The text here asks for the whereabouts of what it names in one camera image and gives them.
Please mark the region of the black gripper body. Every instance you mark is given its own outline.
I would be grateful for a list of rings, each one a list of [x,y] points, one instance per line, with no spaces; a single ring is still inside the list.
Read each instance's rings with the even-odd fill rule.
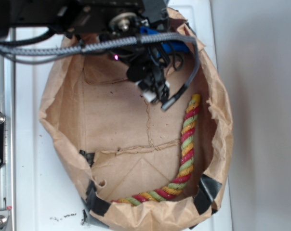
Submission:
[[[128,65],[126,76],[150,103],[171,106],[186,86],[170,96],[164,69],[183,62],[186,44],[174,39],[166,0],[104,0],[99,7],[99,40],[117,40],[109,49],[114,58]]]

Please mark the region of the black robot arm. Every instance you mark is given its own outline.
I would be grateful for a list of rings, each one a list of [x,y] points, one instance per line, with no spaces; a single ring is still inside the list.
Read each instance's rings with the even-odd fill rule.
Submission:
[[[110,53],[127,77],[154,95],[164,110],[186,91],[170,95],[164,68],[188,48],[171,31],[165,0],[0,0],[0,54],[44,56]]]

